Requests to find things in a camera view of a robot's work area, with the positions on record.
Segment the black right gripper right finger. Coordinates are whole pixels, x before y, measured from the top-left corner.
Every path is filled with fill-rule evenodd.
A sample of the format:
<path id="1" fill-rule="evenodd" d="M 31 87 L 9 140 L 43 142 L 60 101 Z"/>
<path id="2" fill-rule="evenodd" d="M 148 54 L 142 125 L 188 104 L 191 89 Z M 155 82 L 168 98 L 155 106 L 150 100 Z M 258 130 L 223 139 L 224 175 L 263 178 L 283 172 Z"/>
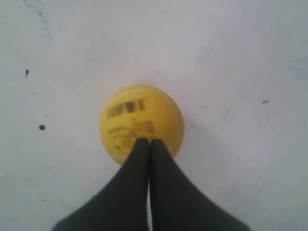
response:
<path id="1" fill-rule="evenodd" d="M 248 231 L 186 177 L 160 139 L 151 141 L 150 200 L 155 231 Z"/>

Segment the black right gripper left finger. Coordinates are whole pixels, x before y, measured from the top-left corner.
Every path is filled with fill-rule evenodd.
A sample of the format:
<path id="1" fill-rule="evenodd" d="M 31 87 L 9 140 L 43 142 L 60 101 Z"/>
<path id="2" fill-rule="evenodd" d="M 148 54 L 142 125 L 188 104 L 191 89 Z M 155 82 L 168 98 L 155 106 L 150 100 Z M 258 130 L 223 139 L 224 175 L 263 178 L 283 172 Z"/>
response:
<path id="1" fill-rule="evenodd" d="M 77 211 L 59 221 L 55 231 L 147 231 L 150 143 L 138 138 L 110 182 Z"/>

